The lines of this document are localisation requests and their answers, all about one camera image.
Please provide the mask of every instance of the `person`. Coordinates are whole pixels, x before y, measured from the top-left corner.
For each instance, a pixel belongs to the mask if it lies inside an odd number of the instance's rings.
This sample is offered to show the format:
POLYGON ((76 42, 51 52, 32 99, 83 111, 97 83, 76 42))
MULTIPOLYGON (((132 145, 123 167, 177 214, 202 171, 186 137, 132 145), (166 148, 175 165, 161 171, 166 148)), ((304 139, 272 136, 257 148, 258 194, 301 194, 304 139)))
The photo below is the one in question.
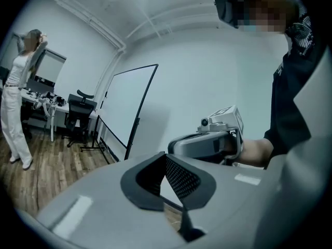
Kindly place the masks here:
MULTIPOLYGON (((293 99, 313 73, 323 44, 315 32, 307 9, 299 0, 215 0, 219 18, 244 31, 285 34, 288 53, 274 73, 271 124, 264 138, 243 140, 236 160, 242 164, 266 167, 274 156, 286 154, 296 144, 310 138, 309 129, 293 99)), ((230 135, 225 152, 236 149, 230 135)))
POLYGON ((17 40, 19 55, 12 63, 1 101, 1 125, 10 147, 10 163, 21 159, 23 170, 28 170, 32 156, 27 146, 21 124, 21 90, 26 86, 27 74, 47 45, 47 37, 39 30, 31 30, 17 40))

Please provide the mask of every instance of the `white pants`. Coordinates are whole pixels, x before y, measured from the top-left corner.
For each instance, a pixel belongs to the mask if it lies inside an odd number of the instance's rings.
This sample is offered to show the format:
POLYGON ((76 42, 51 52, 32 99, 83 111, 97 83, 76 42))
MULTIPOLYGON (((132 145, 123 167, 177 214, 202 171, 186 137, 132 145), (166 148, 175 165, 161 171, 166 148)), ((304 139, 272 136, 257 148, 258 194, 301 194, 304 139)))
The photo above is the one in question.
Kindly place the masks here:
POLYGON ((19 88, 4 87, 1 99, 1 126, 11 155, 23 163, 32 159, 21 123, 22 96, 19 88))

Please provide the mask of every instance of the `white wall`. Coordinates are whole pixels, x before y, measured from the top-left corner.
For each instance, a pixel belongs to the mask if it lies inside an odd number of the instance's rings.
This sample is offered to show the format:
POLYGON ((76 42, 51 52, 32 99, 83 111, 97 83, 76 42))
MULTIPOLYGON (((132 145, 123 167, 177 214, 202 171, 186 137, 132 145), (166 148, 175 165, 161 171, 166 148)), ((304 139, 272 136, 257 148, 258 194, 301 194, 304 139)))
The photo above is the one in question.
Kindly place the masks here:
MULTIPOLYGON (((262 138, 270 125, 273 73, 281 59, 266 39, 236 30, 199 29, 146 41, 127 54, 116 73, 154 63, 159 68, 141 110, 130 157, 167 151, 170 140, 197 130, 200 119, 237 104, 244 136, 262 138)), ((114 153, 125 150, 103 134, 114 153)), ((179 203, 171 187, 162 195, 179 203)))
POLYGON ((94 94, 98 81, 115 54, 115 48, 97 31, 52 0, 31 0, 12 31, 39 29, 48 36, 47 48, 65 56, 54 91, 67 99, 80 89, 94 94))

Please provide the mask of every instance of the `black mesh fabric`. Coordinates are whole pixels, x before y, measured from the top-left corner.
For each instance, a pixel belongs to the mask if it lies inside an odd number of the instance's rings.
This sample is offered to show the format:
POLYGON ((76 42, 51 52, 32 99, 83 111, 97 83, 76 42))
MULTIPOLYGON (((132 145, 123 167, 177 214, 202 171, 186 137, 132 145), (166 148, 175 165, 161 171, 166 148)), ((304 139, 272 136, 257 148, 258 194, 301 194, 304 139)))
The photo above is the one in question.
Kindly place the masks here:
POLYGON ((160 185, 164 176, 165 161, 164 157, 161 157, 141 170, 137 174, 136 181, 145 190, 158 197, 160 196, 160 185))
POLYGON ((166 158, 166 178, 177 197, 182 200, 200 185, 199 177, 166 158))

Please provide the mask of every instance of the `shoe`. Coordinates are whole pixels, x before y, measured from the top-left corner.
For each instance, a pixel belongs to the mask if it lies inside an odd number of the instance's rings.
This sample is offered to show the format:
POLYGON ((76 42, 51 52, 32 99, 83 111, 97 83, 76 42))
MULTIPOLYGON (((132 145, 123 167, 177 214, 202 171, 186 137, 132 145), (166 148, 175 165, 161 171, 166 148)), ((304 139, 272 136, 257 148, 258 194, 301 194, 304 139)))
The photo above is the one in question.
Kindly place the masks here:
POLYGON ((9 162, 11 163, 11 164, 13 164, 13 163, 15 163, 15 162, 17 162, 18 160, 20 160, 20 158, 14 158, 13 156, 11 156, 10 157, 10 159, 9 159, 9 162))
POLYGON ((29 161, 27 164, 24 163, 22 166, 23 170, 27 171, 30 168, 32 161, 33 161, 33 159, 31 159, 31 161, 29 161))

